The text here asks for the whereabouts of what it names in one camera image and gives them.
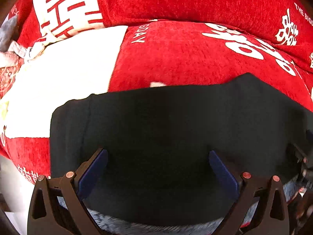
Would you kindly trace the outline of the red white wedding blanket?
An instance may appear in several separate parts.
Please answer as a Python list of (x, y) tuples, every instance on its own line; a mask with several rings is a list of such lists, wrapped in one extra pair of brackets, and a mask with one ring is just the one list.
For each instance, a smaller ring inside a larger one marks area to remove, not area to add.
[(50, 175), (50, 120), (56, 108), (91, 94), (170, 85), (212, 85), (251, 73), (307, 109), (312, 74), (284, 48), (213, 23), (150, 22), (88, 30), (43, 46), (7, 67), (1, 99), (1, 155), (34, 183)]

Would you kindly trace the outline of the black pants with patterned waistband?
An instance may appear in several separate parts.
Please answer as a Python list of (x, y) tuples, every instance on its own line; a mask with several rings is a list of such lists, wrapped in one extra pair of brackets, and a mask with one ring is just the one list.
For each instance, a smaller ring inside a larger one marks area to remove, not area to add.
[(286, 148), (309, 151), (309, 129), (312, 111), (249, 73), (224, 84), (92, 94), (52, 114), (51, 176), (102, 147), (108, 164), (85, 202), (102, 229), (208, 234), (233, 203), (209, 152), (239, 171), (280, 176), (290, 198), (298, 164)]

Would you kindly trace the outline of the red folded wedding quilt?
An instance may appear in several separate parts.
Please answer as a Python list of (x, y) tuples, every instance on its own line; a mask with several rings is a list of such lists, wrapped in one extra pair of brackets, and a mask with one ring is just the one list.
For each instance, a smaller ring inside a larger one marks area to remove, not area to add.
[(299, 0), (17, 0), (19, 43), (51, 43), (81, 30), (157, 19), (212, 22), (276, 45), (312, 71), (312, 18)]

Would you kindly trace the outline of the crumpled grey white clothes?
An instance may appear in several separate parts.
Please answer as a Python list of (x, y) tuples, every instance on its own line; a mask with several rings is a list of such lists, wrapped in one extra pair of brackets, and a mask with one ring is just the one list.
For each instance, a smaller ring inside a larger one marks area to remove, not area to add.
[(45, 50), (41, 42), (25, 48), (14, 38), (18, 34), (17, 15), (5, 21), (1, 26), (1, 69), (20, 66), (24, 61), (30, 61), (40, 56)]

